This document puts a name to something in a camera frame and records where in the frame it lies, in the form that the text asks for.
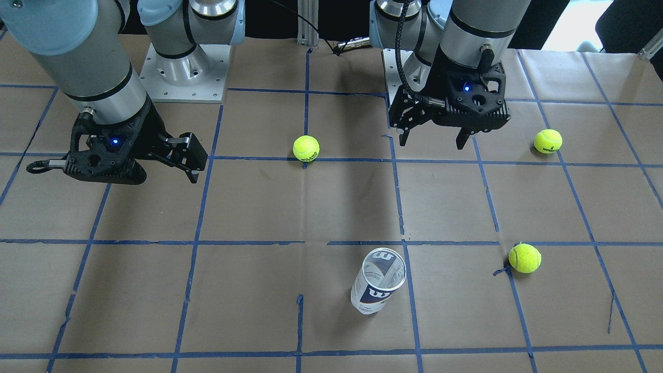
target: can label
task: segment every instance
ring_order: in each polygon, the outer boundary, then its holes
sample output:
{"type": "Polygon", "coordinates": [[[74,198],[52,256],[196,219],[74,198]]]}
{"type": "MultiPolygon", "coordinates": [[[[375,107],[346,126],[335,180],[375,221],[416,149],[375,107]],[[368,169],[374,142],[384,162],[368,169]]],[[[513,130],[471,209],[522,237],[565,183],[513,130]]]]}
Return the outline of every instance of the can label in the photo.
{"type": "Polygon", "coordinates": [[[364,259],[351,289],[352,305],[364,315],[376,313],[404,281],[405,262],[400,255],[386,248],[373,250],[364,259]]]}

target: metal mounting plate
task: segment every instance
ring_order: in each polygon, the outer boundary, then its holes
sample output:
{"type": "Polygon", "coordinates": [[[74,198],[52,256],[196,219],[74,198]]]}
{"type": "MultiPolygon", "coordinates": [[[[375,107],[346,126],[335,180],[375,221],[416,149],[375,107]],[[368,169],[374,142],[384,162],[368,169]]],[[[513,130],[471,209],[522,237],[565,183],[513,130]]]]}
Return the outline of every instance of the metal mounting plate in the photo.
{"type": "Polygon", "coordinates": [[[210,58],[211,71],[207,80],[193,86],[173,86],[156,68],[156,51],[150,44],[141,70],[141,83],[154,102],[200,102],[220,104],[230,63],[229,45],[201,44],[210,58]]]}

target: cable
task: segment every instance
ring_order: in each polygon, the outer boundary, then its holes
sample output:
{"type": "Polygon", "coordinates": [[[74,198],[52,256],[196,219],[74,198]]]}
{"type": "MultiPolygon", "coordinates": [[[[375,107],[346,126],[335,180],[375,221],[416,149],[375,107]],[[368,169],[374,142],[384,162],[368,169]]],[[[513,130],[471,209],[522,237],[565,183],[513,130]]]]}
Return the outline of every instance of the cable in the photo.
{"type": "Polygon", "coordinates": [[[400,60],[400,37],[403,34],[403,24],[405,24],[406,14],[408,12],[408,7],[412,0],[405,0],[403,3],[403,9],[400,12],[400,17],[398,18],[398,26],[396,27],[396,45],[394,51],[396,52],[396,69],[398,70],[398,76],[400,77],[400,83],[405,87],[405,90],[412,97],[414,101],[428,101],[421,93],[415,92],[405,76],[405,71],[403,70],[403,65],[400,60]]]}
{"type": "MultiPolygon", "coordinates": [[[[288,8],[287,6],[285,6],[285,5],[281,4],[281,3],[279,3],[279,2],[276,1],[276,0],[269,0],[269,1],[271,1],[272,3],[278,5],[279,7],[282,7],[283,9],[286,9],[286,10],[288,10],[288,11],[290,11],[290,12],[293,12],[294,14],[297,15],[297,17],[301,18],[304,22],[308,23],[308,25],[311,26],[311,27],[312,27],[312,28],[318,33],[318,35],[320,35],[320,31],[319,31],[319,30],[318,30],[318,29],[317,29],[317,28],[316,28],[311,22],[309,22],[308,19],[302,17],[302,16],[299,15],[299,13],[297,13],[296,11],[294,11],[294,10],[288,8]]],[[[332,47],[332,45],[330,44],[330,42],[327,41],[327,39],[322,39],[322,40],[324,40],[324,41],[327,43],[327,46],[331,49],[331,52],[332,52],[332,53],[334,53],[334,54],[337,55],[337,56],[341,55],[341,53],[343,52],[342,50],[339,51],[338,48],[334,48],[334,47],[332,47]]]]}

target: grid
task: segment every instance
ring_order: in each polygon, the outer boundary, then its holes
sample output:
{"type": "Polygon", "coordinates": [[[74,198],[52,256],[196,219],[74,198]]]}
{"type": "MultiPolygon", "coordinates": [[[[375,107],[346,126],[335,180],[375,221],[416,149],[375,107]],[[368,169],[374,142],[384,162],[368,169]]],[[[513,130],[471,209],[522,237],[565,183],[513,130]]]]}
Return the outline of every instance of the grid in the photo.
{"type": "MultiPolygon", "coordinates": [[[[0,40],[4,37],[5,32],[0,35],[0,40]]],[[[262,92],[269,94],[304,94],[304,118],[303,118],[303,133],[307,134],[309,131],[309,104],[310,98],[313,95],[333,95],[333,96],[374,96],[384,99],[385,105],[388,105],[387,95],[384,92],[331,92],[331,91],[321,91],[321,90],[311,90],[310,89],[310,56],[312,50],[308,50],[305,54],[305,61],[302,63],[306,64],[306,76],[305,76],[305,88],[303,90],[279,90],[279,89],[262,89],[262,88],[229,88],[229,92],[262,92]]],[[[186,335],[186,320],[188,318],[189,304],[192,294],[192,288],[195,287],[196,283],[196,268],[198,264],[198,254],[199,248],[204,246],[289,246],[292,244],[305,244],[306,240],[204,240],[202,239],[202,229],[204,225],[204,220],[206,217],[206,206],[208,203],[208,192],[210,190],[211,180],[213,180],[212,175],[215,173],[215,162],[219,161],[273,161],[273,162],[296,162],[294,157],[262,157],[262,156],[233,156],[233,155],[218,155],[218,143],[219,138],[223,136],[223,106],[220,107],[218,112],[218,118],[215,128],[215,133],[213,137],[213,145],[211,147],[209,165],[206,172],[206,178],[204,182],[204,187],[202,191],[202,197],[200,200],[200,212],[198,214],[196,229],[193,240],[100,240],[95,238],[97,234],[97,229],[101,221],[101,217],[104,211],[104,208],[107,205],[109,194],[111,189],[115,186],[106,185],[103,190],[103,195],[98,205],[98,209],[93,221],[90,234],[87,240],[79,239],[49,239],[49,238],[17,238],[17,237],[1,237],[0,242],[6,244],[52,244],[52,245],[84,245],[85,249],[82,255],[80,266],[76,273],[76,278],[73,284],[73,292],[69,298],[66,310],[64,312],[66,316],[65,322],[59,329],[57,337],[54,341],[52,352],[51,353],[0,353],[0,361],[2,360],[47,360],[48,367],[47,371],[53,371],[54,365],[58,360],[77,360],[77,359],[167,359],[172,362],[171,372],[175,373],[178,371],[178,365],[181,359],[185,358],[293,358],[295,359],[294,369],[297,373],[302,371],[302,358],[313,357],[313,356],[387,356],[387,355],[410,355],[416,358],[416,369],[419,372],[435,371],[434,368],[424,369],[424,357],[425,356],[438,356],[438,355],[452,355],[452,354],[515,354],[515,353],[527,353],[528,361],[533,372],[538,371],[537,367],[537,353],[539,352],[570,352],[570,351],[631,351],[635,354],[637,362],[640,366],[640,369],[643,372],[648,372],[648,366],[645,364],[645,361],[642,357],[641,352],[643,350],[663,350],[663,344],[641,344],[638,343],[634,337],[634,334],[629,325],[629,320],[627,319],[626,313],[622,307],[622,302],[618,296],[618,292],[615,290],[613,281],[611,279],[608,267],[606,266],[602,249],[606,247],[652,247],[658,248],[663,246],[663,242],[639,242],[639,241],[612,241],[612,240],[596,240],[592,227],[589,223],[585,209],[581,202],[581,197],[579,196],[576,187],[572,179],[572,173],[570,168],[584,168],[584,167],[599,167],[599,168],[619,168],[619,169],[639,169],[640,172],[645,177],[649,187],[650,192],[656,197],[659,205],[663,208],[663,202],[661,201],[660,193],[658,192],[652,177],[649,175],[650,170],[659,169],[663,167],[662,164],[656,163],[643,163],[636,152],[634,145],[629,139],[620,119],[615,112],[615,106],[656,106],[661,107],[663,104],[655,103],[628,103],[628,102],[610,102],[606,93],[604,92],[599,80],[597,79],[590,63],[587,61],[585,55],[581,55],[586,68],[589,70],[596,86],[598,87],[601,95],[603,97],[603,102],[585,102],[585,101],[561,101],[561,100],[541,100],[536,92],[534,85],[532,84],[532,78],[530,77],[527,65],[523,61],[523,56],[521,51],[517,51],[518,61],[520,62],[526,79],[529,83],[529,86],[534,94],[534,99],[511,99],[510,102],[529,102],[536,103],[544,124],[547,128],[550,128],[550,123],[546,116],[543,104],[555,103],[555,104],[580,104],[580,105],[602,105],[607,106],[611,115],[614,117],[620,132],[622,133],[630,151],[633,154],[635,163],[567,163],[564,161],[563,154],[564,150],[558,151],[557,161],[544,161],[544,162],[533,162],[533,161],[489,161],[482,159],[480,152],[480,145],[476,138],[473,138],[472,146],[476,155],[476,161],[472,160],[455,160],[455,159],[399,159],[396,156],[396,148],[394,146],[394,140],[390,135],[385,135],[386,140],[389,141],[389,151],[391,157],[387,158],[352,158],[352,157],[321,157],[316,160],[317,163],[390,163],[392,168],[393,175],[393,187],[396,198],[396,208],[398,212],[398,225],[400,229],[400,240],[359,240],[359,241],[348,241],[348,240],[330,240],[328,246],[400,246],[404,254],[404,258],[407,264],[408,271],[407,278],[407,289],[408,289],[408,298],[409,298],[409,308],[411,314],[412,322],[412,338],[414,339],[414,348],[397,348],[397,349],[382,349],[382,350],[372,350],[372,349],[362,349],[362,350],[314,350],[306,352],[303,347],[303,336],[306,325],[304,324],[304,315],[306,314],[305,300],[306,294],[299,294],[296,299],[292,299],[292,303],[297,305],[296,313],[292,314],[292,318],[296,319],[296,331],[293,330],[293,333],[297,335],[297,343],[295,350],[283,350],[283,351],[260,351],[260,350],[246,350],[246,351],[200,351],[200,352],[183,352],[182,351],[182,341],[186,335]],[[497,209],[493,203],[494,193],[491,194],[491,177],[487,174],[485,167],[487,165],[510,165],[510,166],[537,166],[537,167],[559,167],[563,170],[566,182],[569,189],[572,192],[573,199],[577,209],[581,215],[582,222],[587,231],[589,237],[588,240],[584,241],[540,241],[540,242],[529,242],[534,245],[539,246],[587,246],[593,248],[596,259],[599,262],[603,275],[605,276],[606,284],[609,288],[610,293],[614,297],[615,312],[619,314],[619,318],[624,323],[626,332],[630,343],[628,344],[592,344],[592,345],[556,345],[556,346],[536,346],[533,345],[530,341],[530,333],[528,332],[527,325],[527,315],[523,311],[522,303],[518,293],[518,283],[520,278],[517,274],[513,274],[510,271],[506,271],[505,274],[498,274],[498,276],[507,276],[509,279],[509,285],[511,288],[511,295],[513,302],[517,309],[518,318],[520,320],[520,326],[522,327],[522,336],[524,338],[524,346],[498,346],[498,347],[477,347],[477,348],[422,348],[422,343],[420,340],[420,329],[419,329],[419,319],[417,315],[417,300],[415,297],[415,284],[413,284],[413,272],[416,276],[416,270],[412,270],[410,264],[411,258],[411,249],[421,246],[500,246],[502,243],[500,240],[466,240],[466,241],[435,241],[435,240],[412,240],[406,238],[405,224],[406,216],[403,212],[403,202],[401,200],[401,183],[399,181],[399,167],[405,164],[459,164],[459,165],[477,165],[481,181],[485,187],[485,198],[488,204],[491,218],[495,226],[495,231],[500,232],[500,215],[497,213],[497,209]],[[188,271],[186,284],[184,291],[184,302],[182,303],[182,310],[179,318],[179,323],[177,327],[177,337],[175,349],[173,352],[146,352],[140,354],[123,354],[123,353],[110,353],[110,352],[95,352],[95,353],[79,353],[79,352],[60,352],[60,346],[63,340],[63,337],[66,334],[68,322],[70,320],[70,313],[72,309],[76,306],[76,295],[78,292],[79,285],[81,283],[84,270],[86,268],[88,256],[90,250],[93,246],[96,245],[121,245],[121,246],[147,246],[147,245],[159,245],[159,246],[190,246],[192,248],[191,255],[191,265],[188,271]]],[[[55,86],[37,86],[37,85],[23,85],[23,84],[0,84],[0,88],[21,88],[26,90],[52,90],[50,99],[48,100],[46,107],[43,109],[41,117],[37,126],[32,133],[26,149],[23,152],[1,152],[0,157],[11,157],[12,159],[18,157],[16,166],[7,181],[6,186],[3,189],[2,195],[0,196],[0,205],[5,202],[5,199],[8,196],[8,193],[14,183],[17,175],[21,172],[22,164],[24,163],[25,157],[56,157],[61,156],[58,153],[33,153],[29,152],[30,145],[32,144],[35,135],[38,133],[55,97],[58,93],[58,88],[55,86]]],[[[307,164],[303,164],[303,169],[307,169],[307,164]]],[[[650,366],[649,371],[655,371],[655,366],[650,366]]]]}

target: yellow tennis ball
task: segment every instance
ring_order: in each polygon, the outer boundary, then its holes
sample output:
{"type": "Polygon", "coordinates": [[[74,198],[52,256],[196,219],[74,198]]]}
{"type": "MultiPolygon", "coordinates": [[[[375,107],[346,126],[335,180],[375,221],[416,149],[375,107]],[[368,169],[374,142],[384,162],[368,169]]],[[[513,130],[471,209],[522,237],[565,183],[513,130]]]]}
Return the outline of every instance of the yellow tennis ball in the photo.
{"type": "Polygon", "coordinates": [[[534,147],[543,154],[555,153],[562,147],[562,135],[554,129],[544,129],[536,134],[534,147]]]}
{"type": "Polygon", "coordinates": [[[302,162],[313,161],[320,153],[320,144],[315,137],[304,135],[294,141],[292,153],[302,162]]]}
{"type": "Polygon", "coordinates": [[[518,272],[532,273],[541,265],[541,253],[534,246],[521,242],[509,252],[509,263],[518,272]]]}

